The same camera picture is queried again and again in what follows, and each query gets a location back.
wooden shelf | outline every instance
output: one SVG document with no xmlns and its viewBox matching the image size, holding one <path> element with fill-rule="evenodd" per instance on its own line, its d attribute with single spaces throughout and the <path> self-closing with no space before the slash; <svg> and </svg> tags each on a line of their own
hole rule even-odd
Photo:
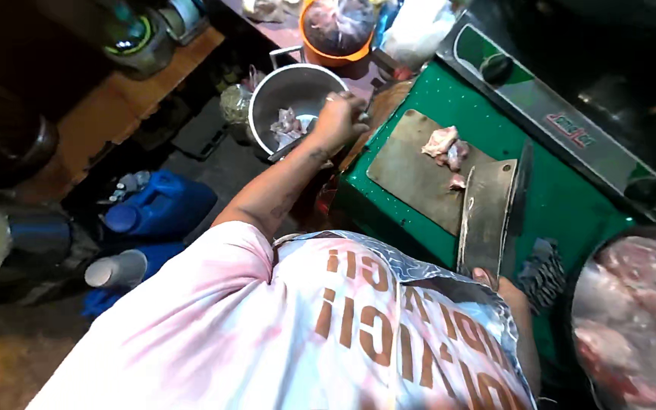
<svg viewBox="0 0 656 410">
<path fill-rule="evenodd" d="M 113 71 L 58 123 L 60 143 L 55 155 L 32 178 L 17 185 L 17 197 L 26 203 L 65 198 L 85 179 L 109 142 L 120 144 L 131 136 L 223 41 L 224 36 L 209 27 L 186 47 L 178 47 L 169 66 L 143 81 Z"/>
</svg>

blue container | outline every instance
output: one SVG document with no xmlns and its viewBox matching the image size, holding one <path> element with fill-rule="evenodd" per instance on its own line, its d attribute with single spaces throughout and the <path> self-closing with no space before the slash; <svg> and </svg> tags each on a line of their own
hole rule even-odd
<svg viewBox="0 0 656 410">
<path fill-rule="evenodd" d="M 205 184 L 163 169 L 151 174 L 141 192 L 111 207 L 105 224 L 129 235 L 186 235 L 215 203 L 216 194 Z"/>
</svg>

white container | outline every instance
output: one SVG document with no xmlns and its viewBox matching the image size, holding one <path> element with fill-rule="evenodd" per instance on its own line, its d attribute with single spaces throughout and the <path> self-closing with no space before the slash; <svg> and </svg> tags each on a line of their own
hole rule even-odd
<svg viewBox="0 0 656 410">
<path fill-rule="evenodd" d="M 146 274 L 148 259 L 137 249 L 102 257 L 85 270 L 85 281 L 92 287 L 136 287 Z"/>
</svg>

tattoo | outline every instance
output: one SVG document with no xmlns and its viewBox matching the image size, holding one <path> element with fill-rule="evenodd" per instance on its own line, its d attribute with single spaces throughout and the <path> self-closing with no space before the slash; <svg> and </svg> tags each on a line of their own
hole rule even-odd
<svg viewBox="0 0 656 410">
<path fill-rule="evenodd" d="M 274 207 L 272 211 L 270 211 L 270 215 L 272 215 L 274 218 L 282 218 L 285 216 L 285 214 L 290 209 L 292 209 L 292 205 L 295 203 L 297 197 L 300 196 L 300 192 L 301 190 L 299 189 L 288 192 L 280 204 L 277 207 Z"/>
<path fill-rule="evenodd" d="M 311 159 L 321 162 L 328 161 L 328 158 L 330 158 L 330 154 L 322 148 L 315 148 L 309 156 Z"/>
</svg>

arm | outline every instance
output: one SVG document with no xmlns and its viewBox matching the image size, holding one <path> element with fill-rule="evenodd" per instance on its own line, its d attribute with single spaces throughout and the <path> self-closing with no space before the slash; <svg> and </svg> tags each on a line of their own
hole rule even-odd
<svg viewBox="0 0 656 410">
<path fill-rule="evenodd" d="M 472 275 L 475 280 L 490 284 L 490 278 L 481 268 L 473 269 Z M 516 353 L 520 368 L 523 369 L 533 395 L 538 397 L 541 393 L 541 363 L 538 359 L 536 341 L 533 339 L 533 321 L 528 298 L 523 291 L 518 290 L 512 282 L 502 276 L 498 285 L 498 294 L 510 308 L 510 314 L 517 328 Z"/>
<path fill-rule="evenodd" d="M 240 220 L 259 229 L 266 238 L 272 237 L 321 165 L 368 130 L 368 126 L 356 121 L 364 104 L 364 100 L 350 93 L 345 97 L 329 94 L 314 131 L 284 160 L 242 188 L 212 226 Z"/>
</svg>

